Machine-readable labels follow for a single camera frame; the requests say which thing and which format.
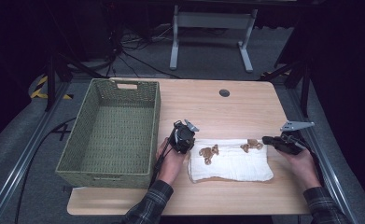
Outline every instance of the wicker basket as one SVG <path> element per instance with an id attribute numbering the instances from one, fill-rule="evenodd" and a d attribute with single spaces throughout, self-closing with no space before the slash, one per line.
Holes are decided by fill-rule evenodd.
<path id="1" fill-rule="evenodd" d="M 160 105 L 158 82 L 93 79 L 56 173 L 76 187 L 146 189 Z"/>

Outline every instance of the folded towel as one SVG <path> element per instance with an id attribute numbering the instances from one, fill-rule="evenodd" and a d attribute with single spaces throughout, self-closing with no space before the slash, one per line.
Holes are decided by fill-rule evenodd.
<path id="1" fill-rule="evenodd" d="M 190 180 L 220 177 L 237 181 L 273 178 L 267 146 L 256 139 L 196 139 L 188 163 Z"/>

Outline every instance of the plaid sleeve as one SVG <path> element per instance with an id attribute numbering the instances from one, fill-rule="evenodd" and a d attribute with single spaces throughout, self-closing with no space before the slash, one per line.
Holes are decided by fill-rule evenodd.
<path id="1" fill-rule="evenodd" d="M 303 195 L 313 216 L 313 223 L 351 223 L 327 189 L 312 188 Z"/>
<path id="2" fill-rule="evenodd" d="M 156 180 L 142 201 L 126 213 L 121 223 L 157 223 L 173 192 L 170 185 L 161 180 Z"/>

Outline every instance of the person's hand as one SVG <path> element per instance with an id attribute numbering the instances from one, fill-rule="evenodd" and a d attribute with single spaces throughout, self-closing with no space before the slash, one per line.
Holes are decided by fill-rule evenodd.
<path id="1" fill-rule="evenodd" d="M 279 150 L 278 152 L 289 161 L 293 174 L 301 180 L 304 189 L 321 187 L 318 177 L 316 176 L 316 167 L 314 165 L 313 157 L 308 149 L 303 150 L 296 156 Z"/>
<path id="2" fill-rule="evenodd" d="M 168 138 L 165 138 L 161 146 L 158 148 L 158 151 L 156 153 L 157 159 L 161 155 L 161 152 L 164 149 L 167 141 Z M 185 160 L 186 154 L 177 153 L 176 150 L 172 149 L 172 147 L 168 145 L 167 149 L 165 149 L 164 155 L 168 152 L 168 150 L 170 150 L 170 152 L 164 158 L 164 162 L 162 163 L 157 179 L 160 179 L 165 183 L 172 185 L 182 168 L 182 164 Z"/>

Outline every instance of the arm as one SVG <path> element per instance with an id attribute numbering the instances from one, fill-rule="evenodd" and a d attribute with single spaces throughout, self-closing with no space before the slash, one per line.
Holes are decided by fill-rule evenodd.
<path id="1" fill-rule="evenodd" d="M 166 142 L 167 139 L 164 139 L 158 148 L 157 157 L 161 154 Z M 171 186 L 176 180 L 186 156 L 177 153 L 171 149 L 171 146 L 166 150 L 170 150 L 170 152 L 164 158 L 156 181 L 142 201 L 127 212 L 122 223 L 157 223 L 160 220 L 161 213 L 174 192 Z"/>
<path id="2" fill-rule="evenodd" d="M 350 223 L 328 190 L 319 183 L 313 157 L 307 149 L 296 156 L 278 152 L 289 161 L 292 172 L 303 185 L 303 195 L 313 216 L 313 223 Z"/>

